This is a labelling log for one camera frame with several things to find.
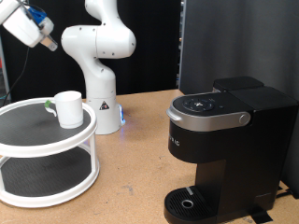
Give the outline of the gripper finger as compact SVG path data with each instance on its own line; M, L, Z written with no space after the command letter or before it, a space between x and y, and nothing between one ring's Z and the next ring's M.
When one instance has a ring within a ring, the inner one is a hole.
M57 42L54 41L50 35L45 36L42 39L41 44L47 47L51 51L55 51L58 48Z

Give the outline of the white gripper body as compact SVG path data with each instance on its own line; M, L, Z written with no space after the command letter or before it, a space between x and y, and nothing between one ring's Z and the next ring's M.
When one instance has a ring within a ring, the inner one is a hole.
M32 11L26 11L23 7L19 7L5 19L3 26L30 48L41 44L42 39L50 35L54 28L53 22L47 16L32 15Z

